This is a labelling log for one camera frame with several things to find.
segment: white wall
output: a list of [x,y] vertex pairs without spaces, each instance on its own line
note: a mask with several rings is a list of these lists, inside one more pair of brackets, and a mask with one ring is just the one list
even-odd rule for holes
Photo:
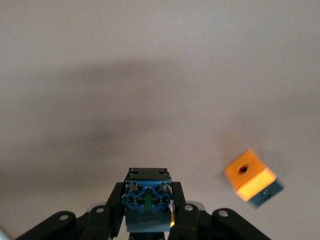
[[[271,239],[320,236],[319,1],[3,0],[0,112],[13,238],[80,216],[129,167],[168,168]],[[286,186],[258,209],[223,175],[247,148]]]

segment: bolt head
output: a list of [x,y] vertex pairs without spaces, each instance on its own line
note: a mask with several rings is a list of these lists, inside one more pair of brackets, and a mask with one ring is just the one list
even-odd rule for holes
[[68,219],[68,215],[67,214],[64,214],[64,215],[62,215],[59,219],[60,219],[60,221],[63,221],[63,220],[66,220],[66,219]]
[[271,197],[271,192],[269,189],[265,189],[263,192],[262,192],[262,199],[266,200],[266,199],[269,199]]
[[184,206],[184,209],[186,210],[186,211],[192,211],[194,208],[191,206],[191,205],[189,205],[189,204],[187,204],[187,205],[185,205]]
[[221,217],[226,218],[226,217],[228,217],[228,212],[225,211],[225,210],[220,210],[220,211],[219,211],[219,215],[220,215]]

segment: green component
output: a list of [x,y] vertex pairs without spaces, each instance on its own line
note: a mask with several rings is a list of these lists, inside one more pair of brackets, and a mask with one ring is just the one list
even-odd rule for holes
[[144,210],[146,212],[151,212],[152,209],[152,195],[147,193],[144,198]]

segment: screw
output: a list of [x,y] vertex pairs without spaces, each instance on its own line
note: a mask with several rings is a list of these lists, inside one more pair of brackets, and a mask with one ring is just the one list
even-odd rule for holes
[[271,192],[269,189],[265,189],[262,193],[262,199],[269,199],[271,197]]
[[219,215],[220,215],[221,217],[224,217],[224,218],[228,217],[228,213],[227,213],[227,211],[225,211],[225,210],[220,210],[220,211],[219,211]]
[[99,207],[96,211],[96,213],[100,214],[104,211],[105,209],[103,207]]
[[62,216],[59,218],[59,220],[60,220],[60,221],[63,221],[63,220],[66,220],[68,217],[69,217],[69,216],[65,214],[65,215],[62,215]]
[[184,206],[184,209],[190,212],[190,211],[192,211],[194,208],[193,208],[191,205],[187,204],[187,205]]

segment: orange block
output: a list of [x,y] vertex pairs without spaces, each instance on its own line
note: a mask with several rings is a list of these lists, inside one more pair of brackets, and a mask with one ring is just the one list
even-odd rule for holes
[[228,165],[224,174],[234,191],[246,202],[270,186],[277,178],[252,149],[248,149]]

